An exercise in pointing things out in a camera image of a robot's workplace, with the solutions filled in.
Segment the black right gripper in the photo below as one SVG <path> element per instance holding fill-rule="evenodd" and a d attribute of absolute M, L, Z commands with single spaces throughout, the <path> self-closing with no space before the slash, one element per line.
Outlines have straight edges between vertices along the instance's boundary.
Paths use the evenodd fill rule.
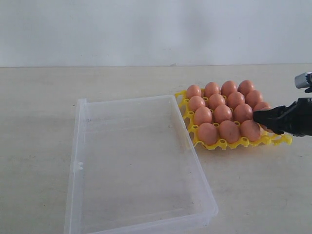
<path fill-rule="evenodd" d="M 312 135 L 312 98 L 301 97 L 290 106 L 253 113 L 253 120 L 275 134 L 289 133 L 296 137 Z"/>

